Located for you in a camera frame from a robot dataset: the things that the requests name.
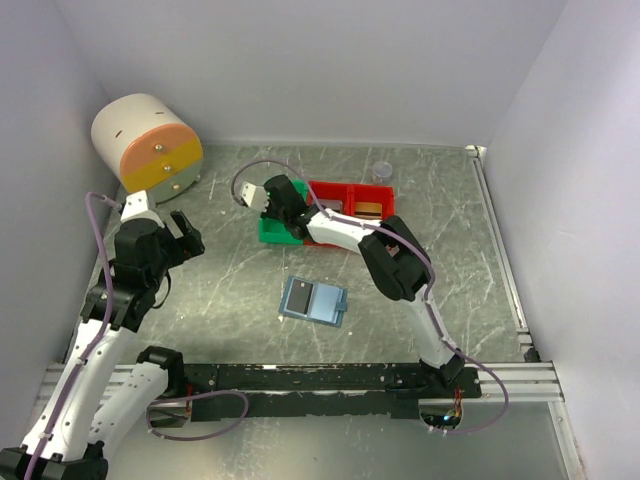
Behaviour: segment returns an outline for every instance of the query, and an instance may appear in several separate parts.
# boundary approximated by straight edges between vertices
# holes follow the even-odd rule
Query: marble tabletop
[[[394,168],[396,213],[431,256],[434,298],[451,336],[481,361],[523,361],[476,174],[464,149],[206,146],[201,180],[158,211],[168,220],[171,210],[183,210],[202,232],[207,251],[172,270],[169,298],[145,317],[120,363],[134,362],[150,344],[179,350],[190,363],[417,359],[408,321],[376,290],[359,255],[258,241],[258,214],[233,203],[229,183],[239,167],[260,158],[285,160],[312,180],[345,183],[370,183],[372,164],[387,160]],[[276,165],[258,165],[241,178],[262,183],[281,172]],[[117,226],[112,215],[106,228],[110,255]],[[280,316],[289,275],[348,289],[342,327]]]

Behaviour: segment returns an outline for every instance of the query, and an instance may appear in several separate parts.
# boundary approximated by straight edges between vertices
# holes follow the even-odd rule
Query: white wall
[[[89,139],[106,104],[53,2],[0,0],[0,448],[19,445],[96,255],[84,194],[114,190]]]
[[[486,145],[565,0],[56,0],[207,141]]]
[[[534,341],[591,479],[640,475],[640,3],[570,0],[491,142]]]

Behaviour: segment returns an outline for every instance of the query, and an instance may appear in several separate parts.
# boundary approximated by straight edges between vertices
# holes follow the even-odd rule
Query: gray marble surface
[[[187,362],[417,359],[408,321],[375,289],[358,255],[258,241],[258,214],[233,203],[229,183],[240,166],[259,158],[287,160],[313,180],[347,183],[368,183],[376,160],[391,163],[396,213],[431,256],[434,297],[451,336],[481,361],[522,361],[475,173],[463,149],[211,146],[205,148],[201,181],[158,208],[164,219],[182,209],[201,230],[207,251],[172,271],[171,295],[147,315],[121,363],[135,361],[149,344],[179,350]],[[259,165],[245,173],[243,179],[262,183],[281,170]],[[110,254],[116,228],[112,215],[106,229]],[[341,328],[279,315],[290,274],[348,289]]]

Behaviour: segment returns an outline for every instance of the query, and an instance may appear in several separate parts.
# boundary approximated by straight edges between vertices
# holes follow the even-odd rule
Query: clear plastic cup
[[[393,167],[389,162],[383,160],[377,161],[371,167],[371,177],[373,183],[378,185],[386,185],[391,180],[391,174],[393,173]]]

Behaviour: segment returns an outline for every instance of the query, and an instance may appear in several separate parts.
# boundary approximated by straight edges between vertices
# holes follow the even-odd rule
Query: wall
[[[486,145],[564,0],[56,0],[111,99],[207,141]]]
[[[570,1],[488,149],[534,341],[591,479],[638,478],[640,3]]]
[[[0,11],[2,448],[19,445],[78,318],[96,255],[84,194],[115,185],[89,139],[106,95],[53,2]]]

